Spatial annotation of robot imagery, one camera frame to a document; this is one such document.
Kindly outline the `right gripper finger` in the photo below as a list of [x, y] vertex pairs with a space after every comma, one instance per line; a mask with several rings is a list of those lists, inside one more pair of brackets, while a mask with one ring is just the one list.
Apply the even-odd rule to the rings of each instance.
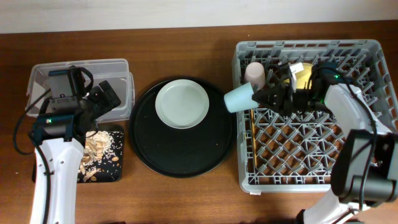
[[274, 86], [272, 88], [261, 88], [258, 90], [255, 95], [263, 96], [263, 95], [278, 95], [279, 87]]
[[253, 95], [252, 100], [257, 102], [263, 108], [273, 110], [277, 106], [277, 100], [274, 95]]

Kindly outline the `wooden chopstick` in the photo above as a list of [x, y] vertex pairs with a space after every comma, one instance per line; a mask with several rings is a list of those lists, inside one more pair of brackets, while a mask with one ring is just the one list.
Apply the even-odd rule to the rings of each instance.
[[256, 158], [256, 138], [255, 138], [255, 125], [254, 125], [254, 110], [249, 110], [250, 114], [250, 128], [251, 128], [251, 139], [252, 139], [252, 151], [253, 151], [253, 158]]
[[254, 159], [254, 168], [257, 169], [257, 146], [256, 146], [256, 128], [255, 128], [255, 120], [254, 120], [254, 110], [250, 109], [250, 120], [251, 120], [251, 136], [252, 136], [252, 151], [253, 151], [253, 159]]

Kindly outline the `yellow bowl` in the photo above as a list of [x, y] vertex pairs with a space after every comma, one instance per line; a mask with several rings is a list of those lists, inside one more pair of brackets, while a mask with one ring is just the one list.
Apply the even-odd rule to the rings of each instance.
[[293, 89], [300, 90], [305, 89], [312, 74], [312, 67], [311, 63], [294, 63], [289, 64], [288, 71], [293, 75]]

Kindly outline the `pink cup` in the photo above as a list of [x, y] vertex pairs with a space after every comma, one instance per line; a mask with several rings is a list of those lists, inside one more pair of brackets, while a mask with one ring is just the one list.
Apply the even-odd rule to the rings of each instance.
[[250, 63], [244, 73], [244, 82], [250, 83], [252, 87], [257, 86], [257, 89], [264, 87], [266, 82], [266, 75], [264, 67], [259, 62]]

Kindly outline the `light blue cup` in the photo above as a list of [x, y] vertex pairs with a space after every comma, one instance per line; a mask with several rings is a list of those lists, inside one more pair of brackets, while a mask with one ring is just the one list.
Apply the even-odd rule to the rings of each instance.
[[240, 87], [224, 95], [224, 103], [230, 113], [250, 110], [257, 108], [259, 103], [252, 99], [254, 90], [250, 83], [245, 83]]

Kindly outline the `food scraps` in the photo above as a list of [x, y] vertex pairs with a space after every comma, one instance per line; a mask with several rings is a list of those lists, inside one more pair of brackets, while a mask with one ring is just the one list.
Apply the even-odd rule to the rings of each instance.
[[124, 133], [122, 131], [87, 133], [77, 182], [115, 182], [121, 178]]

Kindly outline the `grey round plate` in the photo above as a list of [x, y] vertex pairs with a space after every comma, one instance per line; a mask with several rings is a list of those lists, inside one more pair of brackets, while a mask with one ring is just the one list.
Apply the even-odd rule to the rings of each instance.
[[201, 123], [208, 113], [210, 99], [197, 82], [177, 79], [165, 84], [155, 98], [160, 120], [175, 129], [188, 129]]

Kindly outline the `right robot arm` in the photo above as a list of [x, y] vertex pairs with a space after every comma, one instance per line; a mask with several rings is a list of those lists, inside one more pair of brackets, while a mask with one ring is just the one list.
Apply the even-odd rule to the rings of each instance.
[[314, 206], [301, 210], [295, 222], [344, 223], [359, 212], [397, 200], [397, 134], [374, 115], [356, 80], [334, 62], [319, 62], [300, 89], [289, 66], [281, 69], [289, 82], [259, 90], [252, 99], [283, 115], [332, 113], [346, 138], [332, 168], [330, 190]]

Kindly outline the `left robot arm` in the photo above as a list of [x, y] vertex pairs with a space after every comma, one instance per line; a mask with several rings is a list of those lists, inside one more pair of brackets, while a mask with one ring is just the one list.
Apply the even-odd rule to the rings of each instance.
[[49, 72], [49, 90], [29, 138], [36, 175], [31, 223], [74, 223], [78, 168], [86, 134], [96, 119], [121, 104], [107, 81], [85, 83], [93, 75], [71, 66]]

